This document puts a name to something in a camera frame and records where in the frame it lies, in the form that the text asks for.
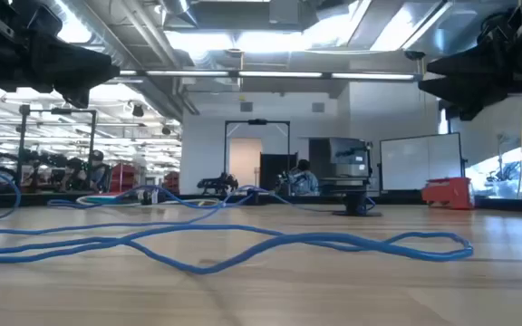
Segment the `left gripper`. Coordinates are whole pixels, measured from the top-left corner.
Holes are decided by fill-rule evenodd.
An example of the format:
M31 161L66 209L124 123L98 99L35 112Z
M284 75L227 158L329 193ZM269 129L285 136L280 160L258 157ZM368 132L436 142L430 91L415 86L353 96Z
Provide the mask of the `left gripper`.
M29 83L58 91L77 109L87 109L91 88L120 75L111 57L57 37L57 15L36 0L0 0L0 87Z

